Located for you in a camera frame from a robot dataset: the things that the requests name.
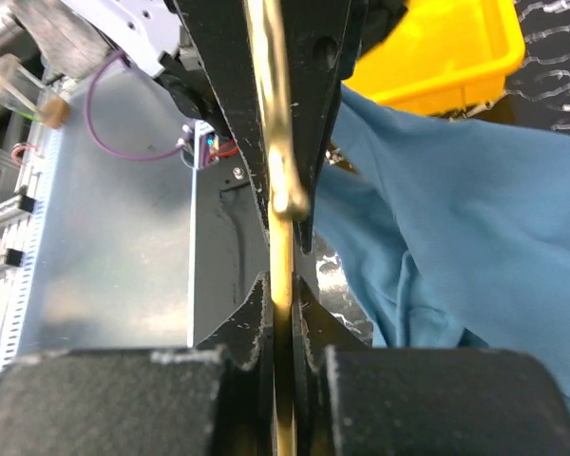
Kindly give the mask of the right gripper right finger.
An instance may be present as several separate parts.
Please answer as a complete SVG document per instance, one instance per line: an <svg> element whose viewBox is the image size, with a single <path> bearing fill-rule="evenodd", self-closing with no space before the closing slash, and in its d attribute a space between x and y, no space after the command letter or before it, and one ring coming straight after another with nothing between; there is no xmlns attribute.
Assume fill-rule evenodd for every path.
<svg viewBox="0 0 570 456"><path fill-rule="evenodd" d="M528 354L373 349L301 277L292 319L301 455L570 455L570 413Z"/></svg>

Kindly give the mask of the orange-yellow plastic hanger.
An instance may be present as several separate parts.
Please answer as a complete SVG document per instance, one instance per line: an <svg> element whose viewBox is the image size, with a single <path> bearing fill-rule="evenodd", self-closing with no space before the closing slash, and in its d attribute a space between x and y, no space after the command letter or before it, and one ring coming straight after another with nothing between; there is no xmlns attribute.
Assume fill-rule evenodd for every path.
<svg viewBox="0 0 570 456"><path fill-rule="evenodd" d="M243 3L268 167L270 296L274 307L276 453L296 455L293 349L294 224L310 209L296 169L291 90L278 1Z"/></svg>

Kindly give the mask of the blue tank top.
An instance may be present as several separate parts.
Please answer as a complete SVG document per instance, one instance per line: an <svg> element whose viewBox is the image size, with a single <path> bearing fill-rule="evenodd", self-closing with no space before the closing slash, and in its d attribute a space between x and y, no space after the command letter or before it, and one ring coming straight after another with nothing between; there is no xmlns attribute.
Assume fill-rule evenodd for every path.
<svg viewBox="0 0 570 456"><path fill-rule="evenodd" d="M350 89L314 226L388 348L526 352L570 410L570 136L383 107Z"/></svg>

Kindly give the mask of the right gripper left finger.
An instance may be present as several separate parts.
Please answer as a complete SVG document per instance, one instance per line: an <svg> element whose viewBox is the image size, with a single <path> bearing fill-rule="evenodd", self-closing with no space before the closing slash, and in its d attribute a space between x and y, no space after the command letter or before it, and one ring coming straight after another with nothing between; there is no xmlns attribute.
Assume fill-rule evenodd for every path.
<svg viewBox="0 0 570 456"><path fill-rule="evenodd" d="M0 375L0 455L269 455L269 279L195 348L38 351Z"/></svg>

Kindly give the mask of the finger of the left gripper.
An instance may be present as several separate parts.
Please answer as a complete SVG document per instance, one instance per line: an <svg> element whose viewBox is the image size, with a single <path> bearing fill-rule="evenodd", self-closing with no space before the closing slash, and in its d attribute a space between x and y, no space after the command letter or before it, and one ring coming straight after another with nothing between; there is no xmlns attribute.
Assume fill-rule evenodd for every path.
<svg viewBox="0 0 570 456"><path fill-rule="evenodd" d="M333 127L334 91L350 7L349 1L282 3L294 156L310 202L314 202L320 156Z"/></svg>
<svg viewBox="0 0 570 456"><path fill-rule="evenodd" d="M258 218L267 230L267 163L243 3L177 1L175 9L247 167Z"/></svg>

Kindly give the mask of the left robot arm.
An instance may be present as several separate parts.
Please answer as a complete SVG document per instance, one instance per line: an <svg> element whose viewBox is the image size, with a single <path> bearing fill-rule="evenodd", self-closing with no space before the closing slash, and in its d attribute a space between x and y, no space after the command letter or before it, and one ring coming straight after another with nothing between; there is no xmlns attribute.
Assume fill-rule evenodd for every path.
<svg viewBox="0 0 570 456"><path fill-rule="evenodd" d="M270 182L313 248L320 155L340 84L352 74L361 19L351 1L67 1L128 60L161 82L179 110L233 140L251 174L259 220Z"/></svg>

